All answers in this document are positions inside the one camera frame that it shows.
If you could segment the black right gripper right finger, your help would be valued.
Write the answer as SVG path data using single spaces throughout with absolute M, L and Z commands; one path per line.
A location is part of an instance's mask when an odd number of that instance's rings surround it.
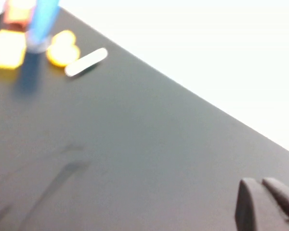
M 264 178 L 262 184 L 289 218 L 289 186 L 274 178 Z

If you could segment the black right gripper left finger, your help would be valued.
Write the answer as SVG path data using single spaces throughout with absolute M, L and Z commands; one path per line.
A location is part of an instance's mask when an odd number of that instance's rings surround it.
M 251 178 L 240 180 L 235 210 L 238 231 L 279 230 L 279 210 L 267 189 Z

